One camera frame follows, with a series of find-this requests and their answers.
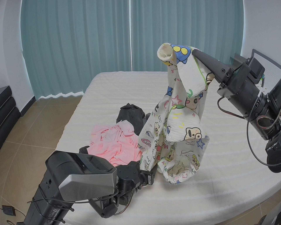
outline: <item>tile floor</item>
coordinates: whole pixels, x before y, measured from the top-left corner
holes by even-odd
[[[45,160],[55,150],[65,125],[80,97],[39,99],[21,117],[0,150],[0,205],[12,205],[27,213],[30,201],[46,171]],[[218,225],[254,225],[281,201],[281,190],[268,200]],[[24,216],[5,215],[0,210],[0,225],[14,224]]]

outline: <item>crumpled pink fabric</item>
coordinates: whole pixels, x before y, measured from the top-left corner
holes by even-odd
[[[127,165],[130,161],[139,161],[142,152],[138,148],[138,136],[127,120],[110,127],[96,125],[92,130],[90,155],[107,159],[113,166]]]

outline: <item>bed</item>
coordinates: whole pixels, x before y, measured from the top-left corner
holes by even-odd
[[[78,152],[89,145],[93,125],[115,124],[120,107],[128,102],[151,112],[165,95],[167,85],[166,72],[98,74],[65,126],[56,150]],[[253,157],[246,140],[246,122],[218,109],[217,89],[214,80],[201,120],[210,143],[195,176],[171,185],[157,173],[154,184],[139,191],[123,214],[103,219],[89,204],[76,204],[75,211],[65,216],[66,224],[211,225],[252,208],[278,191],[281,174],[270,172]],[[221,107],[239,113],[226,99]],[[249,128],[253,149],[266,161],[267,142]]]

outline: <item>black power brick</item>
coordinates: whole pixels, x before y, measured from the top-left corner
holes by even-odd
[[[13,206],[2,205],[3,213],[9,216],[16,216],[15,208]]]

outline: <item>cartoon print shirt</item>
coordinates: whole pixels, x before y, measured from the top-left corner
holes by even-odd
[[[210,71],[191,54],[194,48],[164,43],[157,51],[168,66],[168,89],[143,127],[138,146],[140,169],[158,171],[177,184],[200,167],[209,137],[200,126]]]

